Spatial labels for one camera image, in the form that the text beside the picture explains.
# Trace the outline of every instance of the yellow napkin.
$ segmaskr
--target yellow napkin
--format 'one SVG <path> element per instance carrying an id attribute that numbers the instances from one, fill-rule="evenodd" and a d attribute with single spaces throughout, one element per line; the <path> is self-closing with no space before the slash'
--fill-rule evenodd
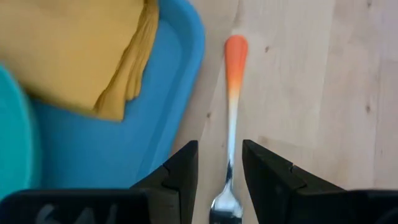
<path id="1" fill-rule="evenodd" d="M 158 20 L 156 0 L 2 0 L 0 60 L 44 101 L 122 120 Z"/>

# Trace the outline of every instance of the wooden table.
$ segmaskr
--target wooden table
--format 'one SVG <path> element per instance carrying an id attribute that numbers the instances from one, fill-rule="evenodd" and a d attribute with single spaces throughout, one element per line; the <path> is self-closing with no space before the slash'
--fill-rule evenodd
<path id="1" fill-rule="evenodd" d="M 398 188 L 397 0 L 191 0 L 206 55 L 174 150 L 199 140 L 193 223 L 208 223 L 226 172 L 223 44 L 249 42 L 237 128 L 235 191 L 257 223 L 244 181 L 252 139 L 346 189 Z"/>

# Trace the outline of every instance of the blue tray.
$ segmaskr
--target blue tray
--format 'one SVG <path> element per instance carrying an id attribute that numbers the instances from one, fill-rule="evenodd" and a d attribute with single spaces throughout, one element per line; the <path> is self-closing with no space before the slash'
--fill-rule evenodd
<path id="1" fill-rule="evenodd" d="M 122 123 L 87 118 L 33 101 L 43 144 L 43 188 L 136 183 L 169 156 L 205 49 L 186 0 L 159 0 L 160 21 L 141 94 Z"/>

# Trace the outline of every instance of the metal fork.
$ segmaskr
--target metal fork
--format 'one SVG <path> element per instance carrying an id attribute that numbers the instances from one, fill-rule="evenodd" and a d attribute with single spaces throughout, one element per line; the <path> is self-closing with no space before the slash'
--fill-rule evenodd
<path id="1" fill-rule="evenodd" d="M 228 165 L 224 189 L 211 204 L 210 224 L 242 223 L 243 209 L 233 194 L 233 174 L 238 101 L 247 52 L 248 43 L 241 35 L 232 35 L 225 43 L 228 86 Z"/>

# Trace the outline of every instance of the turquoise bowl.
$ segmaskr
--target turquoise bowl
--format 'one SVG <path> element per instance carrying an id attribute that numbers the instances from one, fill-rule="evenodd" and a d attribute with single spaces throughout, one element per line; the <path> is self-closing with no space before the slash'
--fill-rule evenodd
<path id="1" fill-rule="evenodd" d="M 0 65 L 0 200 L 39 186 L 39 138 L 29 101 Z"/>

